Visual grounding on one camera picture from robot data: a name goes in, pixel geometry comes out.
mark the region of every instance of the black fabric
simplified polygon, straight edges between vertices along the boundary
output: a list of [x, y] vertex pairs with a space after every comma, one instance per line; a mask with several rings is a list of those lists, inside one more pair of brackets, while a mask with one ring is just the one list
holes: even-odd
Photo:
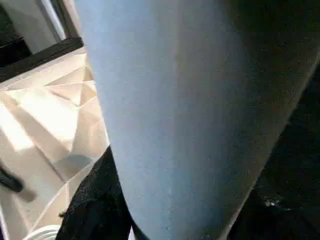
[[56, 240], [127, 240], [131, 225], [109, 147], [78, 187]]
[[320, 239], [320, 66], [274, 147], [229, 238]]

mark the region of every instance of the white wall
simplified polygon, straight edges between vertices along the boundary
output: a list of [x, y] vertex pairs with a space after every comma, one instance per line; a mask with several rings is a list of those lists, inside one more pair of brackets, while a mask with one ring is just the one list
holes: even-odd
[[58, 42], [37, 5], [37, 0], [0, 0], [0, 4], [33, 54]]

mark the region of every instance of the white geometric surface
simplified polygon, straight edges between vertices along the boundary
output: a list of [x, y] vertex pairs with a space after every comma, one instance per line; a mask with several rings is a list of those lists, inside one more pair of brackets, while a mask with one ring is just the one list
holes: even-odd
[[109, 145], [86, 62], [70, 53], [0, 85], [0, 159], [28, 190], [0, 187], [6, 240], [61, 224], [58, 214]]

